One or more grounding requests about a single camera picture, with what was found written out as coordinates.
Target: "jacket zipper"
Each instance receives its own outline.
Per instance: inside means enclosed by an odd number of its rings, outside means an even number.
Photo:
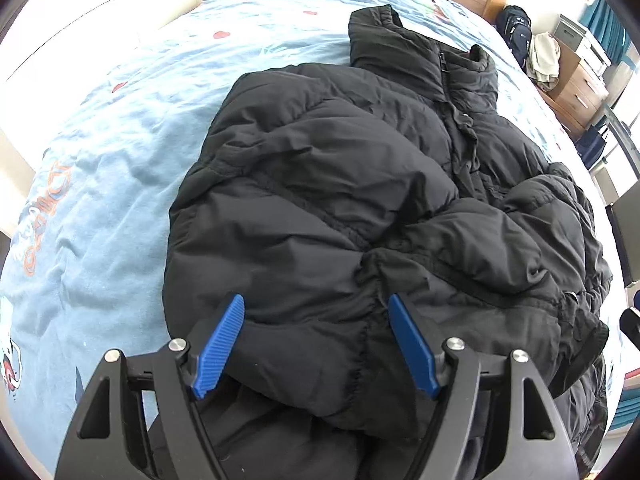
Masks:
[[[447,66],[447,60],[444,57],[444,52],[440,51],[440,73],[442,77],[442,91],[444,93],[444,97],[448,103],[451,102],[451,97],[449,95],[449,67]]]

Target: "cartoon print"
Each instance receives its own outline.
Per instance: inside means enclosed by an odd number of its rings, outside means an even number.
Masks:
[[[445,22],[449,21],[449,18],[442,10],[442,7],[439,6],[436,0],[418,0],[419,3],[423,4],[427,8],[427,12],[429,14],[434,14],[436,17],[444,20]]]
[[[4,296],[0,296],[0,354],[2,355],[2,378],[10,394],[20,388],[22,380],[22,359],[20,347],[11,339],[11,318],[14,306]]]
[[[58,203],[68,193],[70,184],[71,167],[56,160],[49,171],[47,186],[38,188],[36,199],[26,206],[29,213],[18,225],[11,254],[22,263],[28,277],[36,272],[36,253],[40,250],[47,221],[56,214]]]

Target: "dresser drawer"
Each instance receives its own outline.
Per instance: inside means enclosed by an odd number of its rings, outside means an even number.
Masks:
[[[578,123],[586,126],[598,111],[598,108],[600,108],[599,103],[594,104],[591,102],[594,100],[593,95],[591,90],[584,92],[571,81],[567,83],[560,95],[556,98],[556,103],[567,110],[571,114],[571,117]]]
[[[580,91],[580,94],[596,108],[600,108],[604,99],[609,95],[602,81],[596,77],[590,68],[585,67],[583,63],[580,63],[575,69],[571,83],[573,83]]]
[[[553,110],[556,119],[558,119],[558,122],[562,124],[564,130],[567,132],[567,135],[569,135],[569,138],[573,142],[576,142],[578,139],[580,139],[580,137],[584,133],[584,127],[580,126],[580,124],[578,124],[575,119],[572,118],[571,115],[569,115],[569,112],[559,106],[558,103],[556,103],[551,97],[549,97],[548,94],[546,94],[546,92],[543,92],[540,88],[538,88],[538,92],[545,100],[545,103],[549,106],[549,108]]]

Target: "chair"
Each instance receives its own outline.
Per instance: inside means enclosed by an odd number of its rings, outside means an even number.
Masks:
[[[588,168],[591,176],[593,176],[598,173],[603,165],[607,163],[607,157],[611,154],[613,149],[617,146],[620,146],[622,152],[626,156],[626,160],[628,160],[629,164],[631,165],[631,169],[636,174],[636,178],[640,179],[640,152],[638,151],[638,148],[636,148],[636,144],[631,138],[630,127],[616,117],[616,114],[609,107],[609,105],[603,105],[601,110],[604,113],[604,117],[598,122],[598,124],[595,125],[595,127],[592,126],[589,130],[587,130],[587,132],[585,133],[585,135],[587,135],[587,138],[583,143],[580,143],[580,141],[578,141],[578,143],[576,144],[576,150],[578,151],[582,162]],[[605,125],[606,130],[604,134],[601,135],[599,130]],[[616,139],[616,144],[607,152],[607,155],[600,158],[597,164],[594,164],[593,157],[595,155],[600,157],[602,152],[598,152],[601,147],[603,147],[604,151],[604,146],[602,144],[604,142],[604,137],[608,132],[611,132],[613,134],[614,138]]]
[[[625,286],[640,281],[640,180],[607,206]]]

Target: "black backpack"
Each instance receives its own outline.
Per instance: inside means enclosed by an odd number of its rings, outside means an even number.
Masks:
[[[495,19],[495,28],[511,49],[520,68],[525,70],[531,44],[531,20],[522,7],[506,6]]]
[[[600,160],[606,144],[605,136],[596,126],[589,126],[589,129],[575,143],[575,150],[588,171]]]

